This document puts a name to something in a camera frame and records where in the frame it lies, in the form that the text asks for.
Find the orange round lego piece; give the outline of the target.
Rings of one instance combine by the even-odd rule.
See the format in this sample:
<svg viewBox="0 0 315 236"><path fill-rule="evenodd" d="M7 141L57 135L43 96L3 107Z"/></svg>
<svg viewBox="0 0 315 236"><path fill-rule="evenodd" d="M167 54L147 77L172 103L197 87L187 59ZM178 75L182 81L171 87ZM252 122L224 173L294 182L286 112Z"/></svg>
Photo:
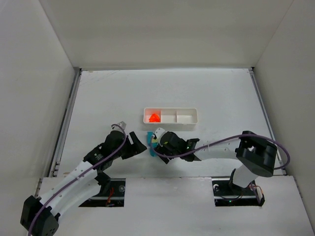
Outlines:
<svg viewBox="0 0 315 236"><path fill-rule="evenodd" d="M149 122L150 122L150 123L161 122L160 115L157 114L157 113L153 113L153 114L149 117Z"/></svg>

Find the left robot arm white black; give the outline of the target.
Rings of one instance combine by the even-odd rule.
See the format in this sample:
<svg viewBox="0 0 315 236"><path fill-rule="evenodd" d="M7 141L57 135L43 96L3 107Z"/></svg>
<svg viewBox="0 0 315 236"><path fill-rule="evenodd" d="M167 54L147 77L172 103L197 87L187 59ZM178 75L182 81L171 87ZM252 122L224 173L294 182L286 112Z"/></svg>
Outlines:
<svg viewBox="0 0 315 236"><path fill-rule="evenodd" d="M146 151L134 132L126 135L120 126L92 149L59 184L45 194L29 196L20 223L30 236L52 236L64 214L100 192L111 192L111 178L104 172L117 158L129 159Z"/></svg>

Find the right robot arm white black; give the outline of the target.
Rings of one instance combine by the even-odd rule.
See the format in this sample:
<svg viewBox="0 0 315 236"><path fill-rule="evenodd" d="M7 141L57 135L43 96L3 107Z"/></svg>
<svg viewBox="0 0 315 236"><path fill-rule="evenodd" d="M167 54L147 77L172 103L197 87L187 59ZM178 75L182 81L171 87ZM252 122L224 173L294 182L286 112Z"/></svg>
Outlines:
<svg viewBox="0 0 315 236"><path fill-rule="evenodd" d="M241 166L232 171L230 185L245 188L257 177L274 175L277 146L269 138L244 131L213 143L201 145L198 138L184 140L176 133L157 129L150 138L151 150L165 163L172 159L187 162L234 159Z"/></svg>

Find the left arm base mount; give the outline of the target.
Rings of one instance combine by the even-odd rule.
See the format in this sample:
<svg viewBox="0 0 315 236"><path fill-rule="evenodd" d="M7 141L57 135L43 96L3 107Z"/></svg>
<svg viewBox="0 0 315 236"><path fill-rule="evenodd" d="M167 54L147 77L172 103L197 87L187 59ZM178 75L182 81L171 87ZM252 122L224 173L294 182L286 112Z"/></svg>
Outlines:
<svg viewBox="0 0 315 236"><path fill-rule="evenodd" d="M96 177L100 191L83 202L79 207L124 207L126 179L111 178L105 173Z"/></svg>

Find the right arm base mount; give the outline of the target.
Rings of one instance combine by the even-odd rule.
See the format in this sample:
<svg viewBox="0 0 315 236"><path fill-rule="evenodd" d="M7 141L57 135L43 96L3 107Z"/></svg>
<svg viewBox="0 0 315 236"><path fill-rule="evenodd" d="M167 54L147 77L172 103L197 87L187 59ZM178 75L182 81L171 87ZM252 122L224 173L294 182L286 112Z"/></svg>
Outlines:
<svg viewBox="0 0 315 236"><path fill-rule="evenodd" d="M256 184L256 177L246 187L232 182L230 177L212 179L214 203L216 207L262 207L265 196L262 188Z"/></svg>

